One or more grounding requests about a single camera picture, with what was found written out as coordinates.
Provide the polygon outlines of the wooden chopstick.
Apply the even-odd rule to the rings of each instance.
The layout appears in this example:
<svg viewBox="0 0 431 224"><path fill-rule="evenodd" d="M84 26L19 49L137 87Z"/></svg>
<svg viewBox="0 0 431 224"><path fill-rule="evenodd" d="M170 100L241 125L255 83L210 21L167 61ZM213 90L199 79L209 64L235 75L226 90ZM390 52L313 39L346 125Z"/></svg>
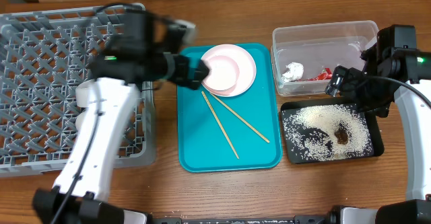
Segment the wooden chopstick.
<svg viewBox="0 0 431 224"><path fill-rule="evenodd" d="M233 146L233 144L232 144L232 142L231 142L231 140L230 140L230 138L229 138L229 136L228 136L228 134L227 134L227 132L226 132L225 128L223 127L222 123L220 122L220 119L218 118L218 115L216 114L216 112L215 112L215 110L213 109L213 107L212 107L212 105L211 105L210 101L208 100L208 97L206 96L206 93L205 93L204 91L201 91L201 95L203 96L203 98L204 98L204 100L205 100L205 102L206 102L206 104L207 104L207 106L208 106L209 110L211 111L211 113L212 113L213 117L215 118L215 121L217 122L217 124L218 124L218 126L219 126L219 128L220 128L220 130L221 130L222 134L224 135L225 139L227 140L227 142L228 142L228 144L229 144L229 146L230 146L231 150L232 150L232 151L233 151L233 153L235 154L236 158L237 158L237 159L240 159L240 157L239 157L239 155L238 155L238 153L237 153L237 151L236 151L235 147Z"/></svg>
<svg viewBox="0 0 431 224"><path fill-rule="evenodd" d="M254 133L256 133L259 137L261 137L266 143L270 143L269 139L261 134L255 127L253 127L250 123L248 123L243 117L241 117L237 112L235 112L231 107L229 107L226 103L224 103L221 99L219 99L213 93L210 95L215 98L223 107L225 107L228 111L230 111L235 117L237 117L240 121L242 121L247 127L249 127Z"/></svg>

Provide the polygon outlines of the red snack wrapper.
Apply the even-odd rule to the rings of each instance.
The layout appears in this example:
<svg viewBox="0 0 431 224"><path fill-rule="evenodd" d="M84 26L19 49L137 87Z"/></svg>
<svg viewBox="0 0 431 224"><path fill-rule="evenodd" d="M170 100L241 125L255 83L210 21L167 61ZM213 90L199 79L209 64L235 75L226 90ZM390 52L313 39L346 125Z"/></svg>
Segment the red snack wrapper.
<svg viewBox="0 0 431 224"><path fill-rule="evenodd" d="M324 68L316 77L308 79L308 81L321 81L332 78L332 71L330 68Z"/></svg>

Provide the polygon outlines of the small pink bowl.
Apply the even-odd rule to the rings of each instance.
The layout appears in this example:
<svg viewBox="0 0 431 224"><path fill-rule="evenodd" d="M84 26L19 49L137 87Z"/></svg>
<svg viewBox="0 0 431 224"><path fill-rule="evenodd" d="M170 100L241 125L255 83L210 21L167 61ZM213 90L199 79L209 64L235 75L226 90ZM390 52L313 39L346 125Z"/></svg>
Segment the small pink bowl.
<svg viewBox="0 0 431 224"><path fill-rule="evenodd" d="M209 75L203 80L207 89L224 91L235 86L239 77L238 64L230 57L219 55L205 59Z"/></svg>

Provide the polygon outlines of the large white plate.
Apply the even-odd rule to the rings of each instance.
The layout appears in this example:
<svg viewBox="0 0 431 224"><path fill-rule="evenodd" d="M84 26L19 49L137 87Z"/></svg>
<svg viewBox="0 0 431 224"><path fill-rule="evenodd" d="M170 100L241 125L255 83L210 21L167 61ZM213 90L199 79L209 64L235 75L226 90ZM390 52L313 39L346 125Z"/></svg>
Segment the large white plate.
<svg viewBox="0 0 431 224"><path fill-rule="evenodd" d="M243 49L240 46L234 44L221 44L215 47L210 48L202 57L201 60L205 62L205 59L214 56L227 56L233 59L239 67L239 77L235 86L230 89L224 91L216 91L212 89L207 89L202 82L202 85L205 89L210 91L211 93L222 96L222 97L234 97L239 96L248 90L253 84L256 74L257 74L257 66L255 60L251 56L249 52Z"/></svg>

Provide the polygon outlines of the white tissue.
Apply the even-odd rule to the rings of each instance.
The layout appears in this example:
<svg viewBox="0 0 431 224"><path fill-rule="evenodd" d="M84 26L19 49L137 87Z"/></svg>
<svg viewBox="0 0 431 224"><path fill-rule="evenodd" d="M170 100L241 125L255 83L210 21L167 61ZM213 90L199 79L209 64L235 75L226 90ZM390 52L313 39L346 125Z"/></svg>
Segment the white tissue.
<svg viewBox="0 0 431 224"><path fill-rule="evenodd" d="M304 73L304 66L300 63L292 62L286 65L286 72L281 76L283 83L297 81L302 78Z"/></svg>

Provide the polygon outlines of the white paper cup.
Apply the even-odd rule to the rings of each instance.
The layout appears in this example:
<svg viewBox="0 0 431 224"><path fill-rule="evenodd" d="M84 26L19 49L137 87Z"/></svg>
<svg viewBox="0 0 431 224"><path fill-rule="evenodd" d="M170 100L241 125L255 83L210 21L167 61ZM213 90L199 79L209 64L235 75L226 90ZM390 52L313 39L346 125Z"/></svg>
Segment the white paper cup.
<svg viewBox="0 0 431 224"><path fill-rule="evenodd" d="M82 124L83 124L83 121L84 121L85 115L86 115L86 114L85 114L84 112L82 112L81 114L79 114L79 115L77 116L76 121L75 121L75 127L76 127L76 129L77 129L77 130L80 130L80 129L81 129L81 126L82 126Z"/></svg>

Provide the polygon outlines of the grey metal bowl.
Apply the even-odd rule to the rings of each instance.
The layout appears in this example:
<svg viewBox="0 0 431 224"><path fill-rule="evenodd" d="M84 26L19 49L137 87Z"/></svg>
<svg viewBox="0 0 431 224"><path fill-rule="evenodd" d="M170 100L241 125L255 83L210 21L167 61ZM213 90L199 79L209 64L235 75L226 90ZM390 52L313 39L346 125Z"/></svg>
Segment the grey metal bowl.
<svg viewBox="0 0 431 224"><path fill-rule="evenodd" d="M94 83L93 79L87 80L75 88L76 103L80 108L87 108L95 102Z"/></svg>

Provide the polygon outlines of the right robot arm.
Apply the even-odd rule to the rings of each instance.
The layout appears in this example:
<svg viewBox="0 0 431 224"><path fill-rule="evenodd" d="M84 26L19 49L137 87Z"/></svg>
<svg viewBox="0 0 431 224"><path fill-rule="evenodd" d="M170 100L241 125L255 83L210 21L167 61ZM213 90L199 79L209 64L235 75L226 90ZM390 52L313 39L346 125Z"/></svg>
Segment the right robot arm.
<svg viewBox="0 0 431 224"><path fill-rule="evenodd" d="M326 223L430 222L430 53L404 45L374 45L362 53L362 71L338 66L325 92L353 101L360 112L397 105L408 161L406 199L377 210L334 207Z"/></svg>

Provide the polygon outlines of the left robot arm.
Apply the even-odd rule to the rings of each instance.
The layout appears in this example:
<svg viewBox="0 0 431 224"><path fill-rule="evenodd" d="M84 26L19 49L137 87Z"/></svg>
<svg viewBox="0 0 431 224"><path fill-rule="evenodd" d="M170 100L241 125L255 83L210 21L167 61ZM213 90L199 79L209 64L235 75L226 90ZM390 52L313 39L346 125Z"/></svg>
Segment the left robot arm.
<svg viewBox="0 0 431 224"><path fill-rule="evenodd" d="M43 223L147 223L149 215L108 203L114 162L143 83L170 81L198 89L209 68L180 55L197 29L126 5L123 32L89 64L93 82L73 151L51 190L35 192L32 206Z"/></svg>

